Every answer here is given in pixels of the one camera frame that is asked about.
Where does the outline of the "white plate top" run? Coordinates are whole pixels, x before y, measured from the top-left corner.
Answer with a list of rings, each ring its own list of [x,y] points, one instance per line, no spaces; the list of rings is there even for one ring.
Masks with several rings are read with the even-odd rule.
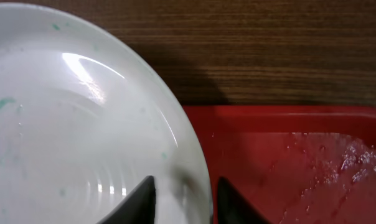
[[[100,223],[154,177],[155,223],[210,223],[204,153],[162,78],[103,29],[0,3],[0,223]]]

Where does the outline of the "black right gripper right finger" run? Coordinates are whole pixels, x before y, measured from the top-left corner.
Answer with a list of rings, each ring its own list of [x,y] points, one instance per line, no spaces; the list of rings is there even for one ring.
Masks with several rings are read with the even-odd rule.
[[[225,177],[217,184],[218,224],[270,224]]]

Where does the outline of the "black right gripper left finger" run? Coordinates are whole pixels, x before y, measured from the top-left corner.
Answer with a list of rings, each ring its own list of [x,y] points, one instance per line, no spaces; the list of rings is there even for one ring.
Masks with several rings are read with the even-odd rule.
[[[146,176],[99,224],[154,224],[155,180]]]

